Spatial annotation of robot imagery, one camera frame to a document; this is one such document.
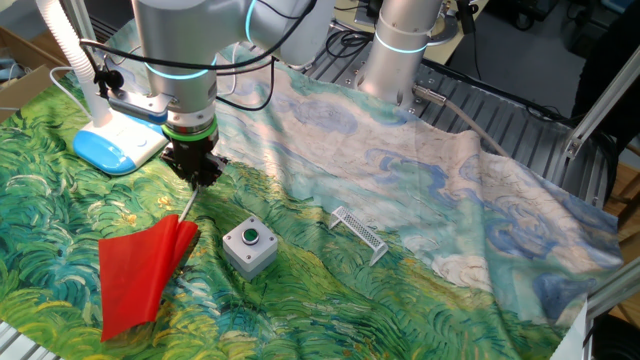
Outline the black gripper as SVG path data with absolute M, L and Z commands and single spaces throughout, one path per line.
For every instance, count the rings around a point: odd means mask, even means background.
M 222 175 L 229 160 L 209 153 L 215 142 L 209 138 L 196 141 L 172 139 L 173 152 L 162 152 L 160 159 L 168 165 L 176 176 L 190 187 L 209 187 Z M 196 176 L 187 168 L 199 168 Z

